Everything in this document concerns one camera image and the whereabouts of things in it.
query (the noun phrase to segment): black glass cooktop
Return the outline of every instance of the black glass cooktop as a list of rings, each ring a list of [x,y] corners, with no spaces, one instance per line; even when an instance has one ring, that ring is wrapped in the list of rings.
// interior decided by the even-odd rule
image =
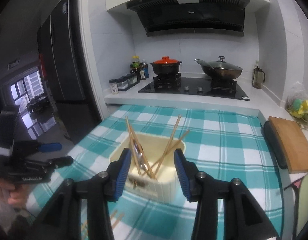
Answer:
[[[153,82],[143,87],[139,93],[184,94],[250,101],[234,80],[224,82],[205,78],[186,78],[181,77],[180,73],[168,78],[154,77]]]

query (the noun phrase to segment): checkered tablecloth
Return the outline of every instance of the checkered tablecloth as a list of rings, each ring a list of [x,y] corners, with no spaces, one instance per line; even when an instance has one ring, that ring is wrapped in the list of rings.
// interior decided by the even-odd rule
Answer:
[[[30,195],[27,207],[38,213],[65,178],[75,181],[91,178],[106,170],[109,156],[126,136],[125,116],[135,131],[170,136],[177,116],[175,133],[190,129],[185,137],[185,156],[215,179],[240,178],[265,210],[279,235],[282,230],[282,195],[278,168],[271,157],[257,117],[211,110],[191,110],[152,106],[122,106],[90,132],[69,155],[72,166],[54,172],[50,183],[39,184]],[[125,216],[114,229],[115,239],[177,239],[191,237],[196,203],[189,203],[181,189],[171,204],[161,204],[124,191],[109,211]],[[219,200],[218,236],[223,239],[224,213]],[[83,202],[82,222],[86,220]]]

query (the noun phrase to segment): green egg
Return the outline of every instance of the green egg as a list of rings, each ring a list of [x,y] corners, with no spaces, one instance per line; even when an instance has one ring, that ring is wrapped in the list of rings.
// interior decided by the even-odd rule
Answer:
[[[302,104],[302,100],[299,98],[296,98],[293,102],[293,108],[294,110],[298,111],[300,108],[300,105]]]

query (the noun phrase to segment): range hood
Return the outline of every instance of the range hood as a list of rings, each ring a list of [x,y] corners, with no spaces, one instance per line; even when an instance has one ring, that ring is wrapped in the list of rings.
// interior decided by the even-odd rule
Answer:
[[[244,36],[249,0],[131,0],[146,35],[220,33]]]

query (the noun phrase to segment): screw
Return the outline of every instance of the screw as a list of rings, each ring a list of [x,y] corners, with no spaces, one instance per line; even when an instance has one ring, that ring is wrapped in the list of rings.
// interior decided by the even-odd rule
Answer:
[[[204,171],[199,171],[199,172],[196,174],[196,177],[199,178],[199,179],[204,179],[206,176],[207,176],[207,173],[204,172]]]
[[[104,179],[108,176],[108,173],[106,171],[101,171],[98,175]]]
[[[238,178],[234,178],[231,180],[232,183],[234,183],[235,185],[240,185],[241,184],[241,180]]]
[[[64,180],[65,185],[70,186],[73,183],[73,179]]]

